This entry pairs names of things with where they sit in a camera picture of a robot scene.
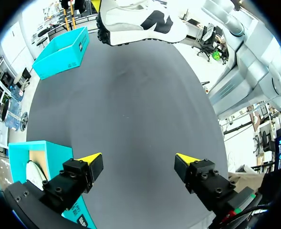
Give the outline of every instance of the metal pole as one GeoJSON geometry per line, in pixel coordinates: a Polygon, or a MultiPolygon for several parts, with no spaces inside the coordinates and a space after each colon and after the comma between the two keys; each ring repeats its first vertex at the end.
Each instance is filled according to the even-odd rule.
{"type": "Polygon", "coordinates": [[[250,125],[250,124],[252,124],[252,123],[253,123],[252,121],[249,121],[248,123],[243,124],[243,125],[241,125],[241,126],[238,126],[238,127],[236,127],[236,128],[233,128],[233,129],[231,129],[231,130],[224,131],[224,135],[227,135],[227,134],[230,134],[230,133],[235,132],[235,131],[237,131],[237,130],[240,130],[241,128],[246,127],[246,126],[248,126],[248,125],[250,125]]]}
{"type": "Polygon", "coordinates": [[[70,12],[72,13],[73,28],[75,29],[75,21],[74,21],[74,14],[73,14],[73,0],[70,0],[70,12]]]}
{"type": "Polygon", "coordinates": [[[66,16],[66,10],[63,9],[63,12],[64,12],[64,17],[65,17],[66,29],[67,29],[67,31],[69,31],[68,22],[67,22],[67,16],[66,16]]]}

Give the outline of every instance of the white sneaker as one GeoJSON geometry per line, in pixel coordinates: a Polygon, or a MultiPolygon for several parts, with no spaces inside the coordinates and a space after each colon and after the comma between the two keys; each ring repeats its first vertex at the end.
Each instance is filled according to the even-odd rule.
{"type": "Polygon", "coordinates": [[[170,16],[162,4],[152,0],[128,6],[101,0],[97,26],[99,40],[112,46],[145,39],[177,43],[188,30],[179,17],[170,16]]]}
{"type": "Polygon", "coordinates": [[[26,165],[26,179],[43,191],[43,180],[47,180],[41,169],[33,162],[28,161],[26,165]]]}

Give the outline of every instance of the green plush toy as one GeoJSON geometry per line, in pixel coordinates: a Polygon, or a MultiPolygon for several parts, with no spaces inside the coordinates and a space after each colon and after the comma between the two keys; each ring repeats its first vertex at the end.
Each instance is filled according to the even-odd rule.
{"type": "Polygon", "coordinates": [[[221,59],[220,52],[219,51],[215,51],[212,54],[212,58],[215,59],[216,61],[219,61],[221,59]]]}

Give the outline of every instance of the black cable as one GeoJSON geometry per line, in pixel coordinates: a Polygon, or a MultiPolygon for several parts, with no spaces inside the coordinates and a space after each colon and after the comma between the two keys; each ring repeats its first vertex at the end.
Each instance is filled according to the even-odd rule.
{"type": "Polygon", "coordinates": [[[239,219],[240,217],[246,215],[246,214],[249,214],[249,213],[252,213],[253,211],[256,211],[256,210],[266,210],[266,209],[269,209],[269,205],[258,205],[258,206],[254,206],[254,207],[251,207],[249,209],[246,209],[246,210],[243,210],[242,212],[240,212],[239,214],[229,218],[227,221],[225,221],[224,223],[221,223],[219,225],[219,229],[222,228],[222,227],[225,227],[227,226],[228,224],[232,223],[233,221],[239,219]]]}
{"type": "Polygon", "coordinates": [[[243,131],[247,130],[248,128],[252,127],[252,125],[250,125],[249,127],[245,128],[244,130],[240,131],[239,133],[235,134],[234,136],[230,137],[229,139],[225,140],[224,142],[230,140],[231,138],[237,136],[238,134],[241,134],[243,131]]]}

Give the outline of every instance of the cardboard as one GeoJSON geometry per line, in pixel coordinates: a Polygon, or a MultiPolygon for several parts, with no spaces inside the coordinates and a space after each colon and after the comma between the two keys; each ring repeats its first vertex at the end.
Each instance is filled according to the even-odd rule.
{"type": "Polygon", "coordinates": [[[29,150],[29,160],[39,165],[47,180],[49,179],[45,151],[29,150]]]}

